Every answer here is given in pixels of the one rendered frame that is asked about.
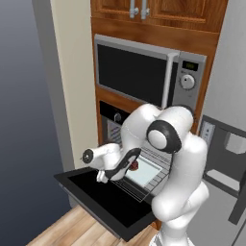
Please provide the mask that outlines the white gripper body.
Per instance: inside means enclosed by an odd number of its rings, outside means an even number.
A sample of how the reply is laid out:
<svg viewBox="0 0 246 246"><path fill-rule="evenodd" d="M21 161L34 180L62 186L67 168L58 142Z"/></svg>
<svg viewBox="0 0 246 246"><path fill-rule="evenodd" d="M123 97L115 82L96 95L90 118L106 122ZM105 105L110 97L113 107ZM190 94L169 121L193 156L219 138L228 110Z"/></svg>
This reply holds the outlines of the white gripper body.
<svg viewBox="0 0 246 246"><path fill-rule="evenodd" d="M106 176L106 171L105 170L99 170L98 174L97 174L97 177L96 177L96 181L98 183L106 184L108 182L108 180L109 179Z"/></svg>

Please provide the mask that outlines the black oven door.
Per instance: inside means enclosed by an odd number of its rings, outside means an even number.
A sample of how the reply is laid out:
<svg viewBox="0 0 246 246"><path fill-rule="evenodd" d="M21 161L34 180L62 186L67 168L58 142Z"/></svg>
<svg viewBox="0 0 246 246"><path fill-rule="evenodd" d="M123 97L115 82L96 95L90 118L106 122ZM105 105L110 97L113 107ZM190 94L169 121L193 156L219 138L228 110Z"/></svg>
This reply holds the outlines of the black oven door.
<svg viewBox="0 0 246 246"><path fill-rule="evenodd" d="M101 225L117 238L130 241L156 220L151 209L153 195L139 202L113 182L96 181L97 171L90 167L76 169L54 178Z"/></svg>

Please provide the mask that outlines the black microwave door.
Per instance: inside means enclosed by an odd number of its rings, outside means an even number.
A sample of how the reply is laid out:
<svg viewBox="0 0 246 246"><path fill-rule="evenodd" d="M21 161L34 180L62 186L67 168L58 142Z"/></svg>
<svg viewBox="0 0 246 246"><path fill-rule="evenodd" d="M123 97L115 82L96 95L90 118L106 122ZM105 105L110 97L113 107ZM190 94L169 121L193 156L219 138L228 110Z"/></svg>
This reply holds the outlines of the black microwave door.
<svg viewBox="0 0 246 246"><path fill-rule="evenodd" d="M167 55L170 49L138 44L136 47L99 41L97 83L100 86L161 106Z"/></svg>

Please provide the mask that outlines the silver microwave oven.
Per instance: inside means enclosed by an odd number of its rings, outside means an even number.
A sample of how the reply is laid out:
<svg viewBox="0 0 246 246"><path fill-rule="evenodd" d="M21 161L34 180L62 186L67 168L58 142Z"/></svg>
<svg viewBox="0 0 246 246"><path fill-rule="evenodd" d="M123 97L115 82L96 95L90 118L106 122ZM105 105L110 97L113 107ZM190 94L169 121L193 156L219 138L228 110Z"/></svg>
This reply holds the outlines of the silver microwave oven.
<svg viewBox="0 0 246 246"><path fill-rule="evenodd" d="M143 45L150 45L135 41L130 41L127 39L121 39L116 37L107 37L102 35L96 35L94 37L94 52L95 52L95 66L96 66L96 83L97 83L97 48L96 44L99 41L107 42L109 44L115 43L116 45L125 45L127 47L133 46L136 47L138 44L140 46ZM204 69L207 57L200 54L194 54L194 53L188 53L185 51L180 50L174 50L170 49L171 53L178 53L179 56L175 58L173 61L173 67L172 67L172 75L171 75L171 82L170 82L170 88L168 93L168 101L167 101L167 107L170 106L176 106L176 105L185 105L192 109L196 107L200 85L202 83ZM181 78L183 75L189 74L195 79L195 86L193 89L183 89L181 86Z"/></svg>

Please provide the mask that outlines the wooden oven cabinet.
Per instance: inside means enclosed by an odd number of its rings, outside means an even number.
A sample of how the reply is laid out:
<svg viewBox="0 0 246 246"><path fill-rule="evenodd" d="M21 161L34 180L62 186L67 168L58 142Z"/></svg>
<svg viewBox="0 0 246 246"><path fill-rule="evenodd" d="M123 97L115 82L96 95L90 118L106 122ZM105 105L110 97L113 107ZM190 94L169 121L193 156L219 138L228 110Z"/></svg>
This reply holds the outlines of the wooden oven cabinet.
<svg viewBox="0 0 246 246"><path fill-rule="evenodd" d="M209 24L205 29L198 24L192 24L190 28L177 28L164 26L163 24L145 24L144 22L131 22L113 20L110 18L91 18L91 32L93 35L100 34L110 37L121 37L142 43L172 49L185 50L207 56L207 62L203 81L199 91L198 102L195 109L195 122L192 130L194 134L199 132L199 123L202 118L202 108L209 83L215 51L222 27L223 20L210 17Z"/></svg>

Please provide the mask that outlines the wooden cupboard door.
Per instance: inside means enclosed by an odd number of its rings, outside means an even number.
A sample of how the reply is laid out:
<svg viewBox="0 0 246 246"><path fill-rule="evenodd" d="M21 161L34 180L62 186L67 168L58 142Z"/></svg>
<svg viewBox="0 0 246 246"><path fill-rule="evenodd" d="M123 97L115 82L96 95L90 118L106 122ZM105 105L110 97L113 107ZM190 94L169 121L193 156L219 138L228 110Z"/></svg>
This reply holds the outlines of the wooden cupboard door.
<svg viewBox="0 0 246 246"><path fill-rule="evenodd" d="M228 0L147 0L152 25L219 33Z"/></svg>
<svg viewBox="0 0 246 246"><path fill-rule="evenodd" d="M137 13L130 17L131 9L140 8L140 0L90 0L91 16L123 21L139 21Z"/></svg>

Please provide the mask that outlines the pale baking tray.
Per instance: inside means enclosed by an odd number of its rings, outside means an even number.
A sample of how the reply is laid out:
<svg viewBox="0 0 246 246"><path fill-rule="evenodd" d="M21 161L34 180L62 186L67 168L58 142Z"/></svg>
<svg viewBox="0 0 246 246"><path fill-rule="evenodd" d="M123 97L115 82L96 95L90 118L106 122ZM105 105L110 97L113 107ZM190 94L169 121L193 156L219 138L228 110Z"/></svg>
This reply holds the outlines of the pale baking tray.
<svg viewBox="0 0 246 246"><path fill-rule="evenodd" d="M142 187L148 185L161 172L159 165L143 156L138 157L137 163L138 169L136 171L128 170L126 177Z"/></svg>

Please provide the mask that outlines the white microwave knob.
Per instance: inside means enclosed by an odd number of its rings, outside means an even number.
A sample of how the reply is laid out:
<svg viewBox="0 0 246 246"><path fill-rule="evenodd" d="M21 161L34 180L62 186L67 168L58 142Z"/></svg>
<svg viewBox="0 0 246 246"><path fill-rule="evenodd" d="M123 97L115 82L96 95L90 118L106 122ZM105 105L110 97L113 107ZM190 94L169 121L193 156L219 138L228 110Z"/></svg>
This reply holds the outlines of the white microwave knob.
<svg viewBox="0 0 246 246"><path fill-rule="evenodd" d="M195 79L191 75L185 74L181 78L181 86L183 89L193 89L195 86Z"/></svg>

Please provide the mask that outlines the grey fridge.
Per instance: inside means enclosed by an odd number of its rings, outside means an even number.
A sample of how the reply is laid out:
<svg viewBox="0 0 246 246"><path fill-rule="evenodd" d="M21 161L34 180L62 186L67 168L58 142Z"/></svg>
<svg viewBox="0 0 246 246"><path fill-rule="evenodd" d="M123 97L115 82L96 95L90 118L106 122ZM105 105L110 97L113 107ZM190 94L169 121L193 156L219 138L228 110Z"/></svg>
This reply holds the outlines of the grey fridge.
<svg viewBox="0 0 246 246"><path fill-rule="evenodd" d="M207 167L240 181L246 153L225 149L228 132L246 137L246 0L229 0L209 78L203 119L215 126ZM195 246L246 246L246 210L237 224L229 217L237 202L229 187L204 178L209 198L190 222Z"/></svg>

